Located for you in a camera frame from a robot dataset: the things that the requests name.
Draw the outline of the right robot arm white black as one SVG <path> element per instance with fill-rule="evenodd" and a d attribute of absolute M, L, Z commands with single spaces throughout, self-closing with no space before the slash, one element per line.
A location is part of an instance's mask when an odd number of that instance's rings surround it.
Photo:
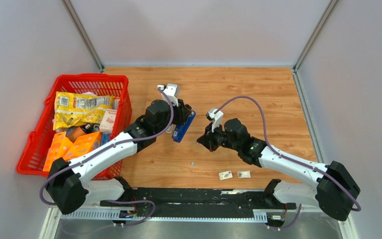
<path fill-rule="evenodd" d="M 238 119 L 230 119 L 216 128 L 209 124 L 197 142 L 211 152 L 219 147 L 235 150 L 247 164 L 299 180 L 299 183 L 272 180 L 264 194 L 264 202 L 269 208 L 277 208 L 282 203 L 305 204 L 318 207 L 339 221 L 347 220 L 351 211 L 359 211 L 355 201 L 361 192 L 360 187 L 340 162 L 316 163 L 283 152 L 251 136 Z"/>

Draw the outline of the staple box with red mark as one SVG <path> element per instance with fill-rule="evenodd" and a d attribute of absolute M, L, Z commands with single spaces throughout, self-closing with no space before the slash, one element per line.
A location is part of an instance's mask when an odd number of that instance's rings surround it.
<path fill-rule="evenodd" d="M 219 176 L 219 180 L 222 181 L 222 180 L 233 178 L 233 173 L 232 171 L 228 170 L 228 171 L 218 173 L 218 176 Z"/>

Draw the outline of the grey white stapler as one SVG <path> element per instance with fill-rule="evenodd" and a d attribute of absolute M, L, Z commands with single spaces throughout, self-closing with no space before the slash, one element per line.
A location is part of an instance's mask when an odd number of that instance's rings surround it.
<path fill-rule="evenodd" d="M 165 133 L 171 134 L 173 132 L 174 125 L 170 125 L 168 129 L 165 131 Z"/>

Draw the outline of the blue black stapler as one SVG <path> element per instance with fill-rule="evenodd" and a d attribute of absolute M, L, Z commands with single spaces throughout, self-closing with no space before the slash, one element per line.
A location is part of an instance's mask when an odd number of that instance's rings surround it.
<path fill-rule="evenodd" d="M 184 125 L 175 126 L 172 133 L 172 139 L 174 142 L 180 143 L 183 140 L 195 116 L 196 116 L 196 112 L 192 111 Z"/>

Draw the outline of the small grey staple box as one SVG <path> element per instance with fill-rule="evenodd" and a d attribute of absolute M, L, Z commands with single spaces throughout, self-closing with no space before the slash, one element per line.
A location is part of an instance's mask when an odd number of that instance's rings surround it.
<path fill-rule="evenodd" d="M 250 171 L 238 171 L 237 176 L 239 179 L 251 178 L 251 172 Z"/>

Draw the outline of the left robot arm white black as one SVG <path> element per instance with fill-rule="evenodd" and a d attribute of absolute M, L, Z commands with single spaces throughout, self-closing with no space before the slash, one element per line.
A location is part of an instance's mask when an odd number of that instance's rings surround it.
<path fill-rule="evenodd" d="M 44 185 L 40 199 L 55 205 L 62 214 L 70 214 L 83 204 L 114 200 L 119 206 L 131 203 L 132 193 L 120 177 L 106 181 L 93 178 L 100 172 L 135 155 L 156 141 L 170 125 L 184 125 L 191 114 L 191 106 L 179 99 L 176 106 L 163 100 L 154 100 L 145 114 L 125 128 L 111 141 L 95 150 L 69 161 L 55 160 Z"/>

